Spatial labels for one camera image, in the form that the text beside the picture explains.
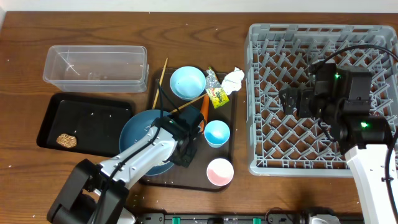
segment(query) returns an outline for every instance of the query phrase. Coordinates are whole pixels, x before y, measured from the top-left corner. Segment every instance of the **clear plastic container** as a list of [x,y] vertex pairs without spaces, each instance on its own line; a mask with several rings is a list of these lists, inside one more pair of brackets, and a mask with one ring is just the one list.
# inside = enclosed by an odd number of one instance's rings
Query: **clear plastic container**
[[65,92],[147,90],[147,50],[141,46],[52,46],[43,79]]

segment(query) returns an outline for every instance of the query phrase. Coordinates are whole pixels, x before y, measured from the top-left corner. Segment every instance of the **white plastic crate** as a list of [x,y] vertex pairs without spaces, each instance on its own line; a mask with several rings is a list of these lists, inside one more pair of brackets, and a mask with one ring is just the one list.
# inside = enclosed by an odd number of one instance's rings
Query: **white plastic crate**
[[[285,85],[312,86],[308,65],[339,49],[376,44],[398,52],[395,30],[388,26],[253,24],[245,41],[249,170],[253,175],[352,177],[338,143],[327,140],[314,118],[285,116],[278,91]],[[387,54],[356,49],[335,57],[339,66],[370,69],[374,76],[371,114],[385,116],[396,131],[397,116],[386,78],[397,74]]]

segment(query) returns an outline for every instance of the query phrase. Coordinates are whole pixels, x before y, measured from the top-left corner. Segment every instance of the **crumpled white tissue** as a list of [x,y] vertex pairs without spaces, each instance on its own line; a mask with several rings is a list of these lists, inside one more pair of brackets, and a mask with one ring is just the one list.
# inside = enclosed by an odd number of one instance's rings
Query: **crumpled white tissue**
[[235,67],[233,72],[225,76],[221,87],[224,89],[227,95],[230,95],[233,91],[238,91],[242,88],[243,78],[243,71]]

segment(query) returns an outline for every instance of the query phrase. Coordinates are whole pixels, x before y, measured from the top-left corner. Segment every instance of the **plastic packet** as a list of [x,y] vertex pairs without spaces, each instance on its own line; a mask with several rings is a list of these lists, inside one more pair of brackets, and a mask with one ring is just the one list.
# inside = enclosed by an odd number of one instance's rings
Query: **plastic packet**
[[214,109],[217,109],[229,102],[228,95],[221,87],[216,73],[210,67],[206,72],[208,74],[206,77],[206,92],[214,106]]

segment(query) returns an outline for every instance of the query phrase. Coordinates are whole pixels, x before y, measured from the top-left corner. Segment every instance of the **wooden chopstick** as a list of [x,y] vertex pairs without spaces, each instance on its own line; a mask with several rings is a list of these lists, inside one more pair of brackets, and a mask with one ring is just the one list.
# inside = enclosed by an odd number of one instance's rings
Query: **wooden chopstick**
[[[164,63],[164,66],[163,66],[163,72],[162,72],[162,75],[160,76],[160,80],[159,80],[159,84],[160,84],[160,85],[162,85],[163,76],[164,76],[164,72],[166,71],[166,65],[167,65],[168,59],[169,59],[169,58],[166,58],[166,62]],[[154,105],[152,106],[152,110],[155,109],[156,103],[157,103],[157,97],[159,96],[159,89],[158,89],[157,86],[156,86],[156,88],[157,88],[157,90],[156,90],[155,101],[154,101]]]
[[[197,100],[202,99],[202,98],[203,98],[204,96],[206,96],[206,95],[207,95],[207,93],[203,94],[202,96],[199,96],[198,98],[196,98],[196,99],[194,99],[194,100],[192,100],[192,101],[189,101],[188,103],[185,103],[184,105],[180,106],[178,109],[180,110],[180,109],[182,109],[182,108],[184,108],[184,107],[186,107],[186,106],[188,106],[188,105],[190,105],[190,104],[196,102]],[[174,109],[174,110],[171,111],[170,113],[175,113],[175,112],[177,112],[177,109]]]

